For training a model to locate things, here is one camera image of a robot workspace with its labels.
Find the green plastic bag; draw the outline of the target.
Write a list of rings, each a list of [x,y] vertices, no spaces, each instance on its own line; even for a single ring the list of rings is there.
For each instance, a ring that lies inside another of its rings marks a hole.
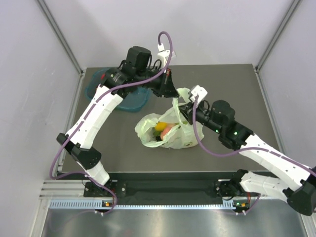
[[[198,144],[192,125],[188,124],[179,111],[179,106],[189,103],[189,89],[178,88],[180,97],[172,99],[172,107],[164,114],[148,114],[135,126],[135,132],[141,143],[148,148],[184,149]],[[163,140],[157,141],[155,126],[158,122],[174,124],[177,129],[173,134],[165,135]]]

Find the orange mango fruit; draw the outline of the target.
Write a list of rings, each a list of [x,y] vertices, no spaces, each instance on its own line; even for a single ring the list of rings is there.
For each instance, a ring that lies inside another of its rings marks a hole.
[[[166,128],[166,133],[165,134],[166,135],[173,134],[176,129],[177,129],[177,127],[175,127],[175,126]]]

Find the yellow lemon fruit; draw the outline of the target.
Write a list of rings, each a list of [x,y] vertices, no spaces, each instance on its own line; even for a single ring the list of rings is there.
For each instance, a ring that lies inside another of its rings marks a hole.
[[[164,131],[167,125],[165,122],[158,122],[155,126],[155,131]]]

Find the pink peach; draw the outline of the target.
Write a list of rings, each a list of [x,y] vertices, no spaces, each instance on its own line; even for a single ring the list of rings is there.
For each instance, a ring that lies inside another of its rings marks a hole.
[[[165,129],[164,131],[161,132],[160,134],[160,139],[163,140],[164,136],[169,132],[169,130]]]

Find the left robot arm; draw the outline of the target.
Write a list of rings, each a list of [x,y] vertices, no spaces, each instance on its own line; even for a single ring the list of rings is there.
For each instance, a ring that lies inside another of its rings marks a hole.
[[[57,142],[96,181],[95,190],[102,196],[112,190],[110,176],[101,163],[101,153],[93,148],[94,139],[112,111],[140,87],[151,89],[157,97],[178,98],[169,69],[172,52],[160,46],[160,67],[151,67],[151,52],[140,46],[128,50],[119,67],[107,69],[96,87],[94,97],[75,125],[57,136]]]

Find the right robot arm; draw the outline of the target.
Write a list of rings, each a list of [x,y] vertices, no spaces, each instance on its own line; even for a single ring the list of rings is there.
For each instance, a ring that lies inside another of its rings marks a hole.
[[[235,195],[258,193],[282,200],[302,215],[315,213],[315,168],[287,157],[237,122],[235,110],[228,102],[218,100],[207,107],[189,102],[181,105],[179,111],[189,124],[201,124],[216,132],[221,144],[232,150],[231,155],[247,157],[275,175],[268,177],[238,170],[230,180],[230,188]]]

